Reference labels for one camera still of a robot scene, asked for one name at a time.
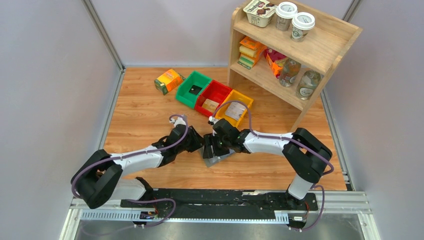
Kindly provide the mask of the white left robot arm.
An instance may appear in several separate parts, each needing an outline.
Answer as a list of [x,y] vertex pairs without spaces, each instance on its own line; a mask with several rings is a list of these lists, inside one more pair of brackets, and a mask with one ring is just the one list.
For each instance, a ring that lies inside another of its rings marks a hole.
[[112,154],[96,150],[71,178],[71,190],[90,209],[99,208],[116,196],[116,187],[124,176],[163,167],[178,154],[195,152],[204,144],[204,138],[193,126],[177,124],[168,135],[140,150]]

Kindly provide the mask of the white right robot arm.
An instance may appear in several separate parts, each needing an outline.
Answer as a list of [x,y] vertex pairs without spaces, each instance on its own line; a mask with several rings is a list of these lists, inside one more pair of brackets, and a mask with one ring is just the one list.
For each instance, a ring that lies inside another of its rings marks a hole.
[[212,133],[205,134],[202,157],[214,165],[233,153],[266,153],[285,157],[296,175],[285,195],[286,205],[299,209],[307,192],[327,175],[333,156],[330,149],[305,128],[289,133],[264,133],[252,129],[238,130],[226,119],[209,122]]

